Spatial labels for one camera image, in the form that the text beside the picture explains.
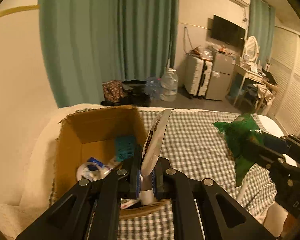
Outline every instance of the television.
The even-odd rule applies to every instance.
[[[213,16],[211,38],[223,41],[226,44],[239,47],[243,46],[245,29],[227,21],[219,16]]]

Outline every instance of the metal screw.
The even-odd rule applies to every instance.
[[[213,185],[213,180],[212,179],[205,179],[203,183],[207,186],[212,186]]]
[[[292,186],[293,186],[293,181],[292,181],[292,179],[288,179],[287,184],[288,184],[289,187],[292,187]]]
[[[169,169],[166,170],[166,173],[169,174],[169,175],[174,175],[174,174],[176,174],[176,170],[173,169],[173,168],[169,168]]]
[[[79,185],[80,186],[87,186],[89,184],[89,180],[88,179],[80,179],[79,180]]]
[[[125,169],[118,169],[117,170],[117,174],[120,176],[126,175],[127,174],[127,170]]]

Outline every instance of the teal curtain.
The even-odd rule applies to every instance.
[[[275,8],[262,0],[250,0],[248,37],[255,36],[260,46],[259,60],[262,67],[269,60],[274,34]]]
[[[173,67],[178,0],[39,0],[42,53],[59,107],[104,100],[102,82]]]

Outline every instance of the yellow wall trim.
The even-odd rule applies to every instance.
[[[37,9],[39,9],[39,4],[14,7],[14,8],[10,8],[10,9],[1,11],[0,17],[8,15],[8,14],[16,13],[16,12],[23,12],[23,11],[30,11],[30,10],[37,10]]]

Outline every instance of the open cardboard box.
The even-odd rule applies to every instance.
[[[76,170],[89,157],[107,164],[115,155],[114,139],[126,135],[134,135],[142,147],[147,136],[138,110],[130,105],[79,112],[64,119],[56,154],[56,197],[77,183]]]

